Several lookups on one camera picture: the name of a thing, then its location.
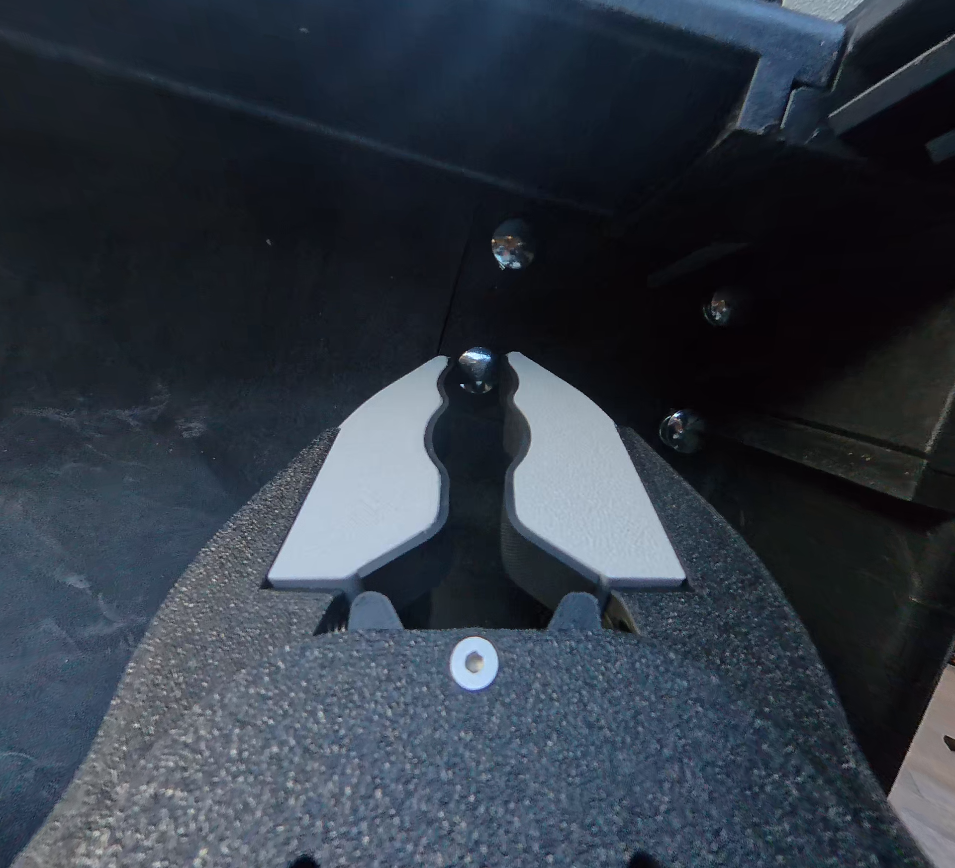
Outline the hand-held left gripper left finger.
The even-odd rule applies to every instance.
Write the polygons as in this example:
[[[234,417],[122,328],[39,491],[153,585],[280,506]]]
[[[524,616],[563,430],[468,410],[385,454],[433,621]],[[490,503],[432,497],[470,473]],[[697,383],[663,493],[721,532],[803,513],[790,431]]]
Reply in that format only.
[[[445,355],[380,389],[339,426],[268,573],[279,590],[357,594],[430,540],[449,509],[433,432],[447,408]]]

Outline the round metal screw head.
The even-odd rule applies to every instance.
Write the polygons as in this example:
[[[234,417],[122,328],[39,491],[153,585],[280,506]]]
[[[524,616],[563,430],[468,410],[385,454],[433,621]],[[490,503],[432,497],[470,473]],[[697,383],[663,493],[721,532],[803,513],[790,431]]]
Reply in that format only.
[[[458,360],[460,388],[473,395],[495,389],[498,376],[498,355],[485,347],[465,350]]]
[[[705,442],[706,422],[692,408],[677,408],[662,419],[659,437],[662,444],[677,454],[694,454]]]
[[[743,290],[715,289],[702,305],[703,318],[712,327],[734,327],[745,320],[748,303],[748,295]]]
[[[491,254],[504,272],[526,270],[536,253],[536,236],[530,223],[521,217],[502,222],[491,238]]]

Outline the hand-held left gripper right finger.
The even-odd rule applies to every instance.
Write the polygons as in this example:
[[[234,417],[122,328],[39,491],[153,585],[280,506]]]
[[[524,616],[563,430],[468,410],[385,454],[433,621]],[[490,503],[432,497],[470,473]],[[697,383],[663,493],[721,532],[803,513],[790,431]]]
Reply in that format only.
[[[611,417],[518,351],[506,355],[502,560],[555,610],[571,592],[675,589],[685,570]]]

